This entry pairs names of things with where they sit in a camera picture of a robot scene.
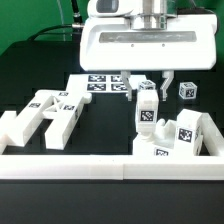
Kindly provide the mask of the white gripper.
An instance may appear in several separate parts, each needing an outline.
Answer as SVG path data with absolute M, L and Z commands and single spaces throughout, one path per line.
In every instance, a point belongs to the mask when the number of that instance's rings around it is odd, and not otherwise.
M 88 71 L 122 71 L 129 101 L 130 71 L 163 71 L 165 101 L 173 70 L 209 70 L 216 63 L 218 19 L 209 10 L 178 12 L 175 0 L 89 0 L 87 11 L 80 64 Z

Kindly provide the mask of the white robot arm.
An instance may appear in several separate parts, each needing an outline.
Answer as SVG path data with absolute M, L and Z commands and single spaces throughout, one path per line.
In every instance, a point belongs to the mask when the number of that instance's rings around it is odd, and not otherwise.
M 86 71 L 160 71 L 163 98 L 177 70 L 209 70 L 216 63 L 217 16 L 180 14 L 176 0 L 89 0 L 80 43 Z

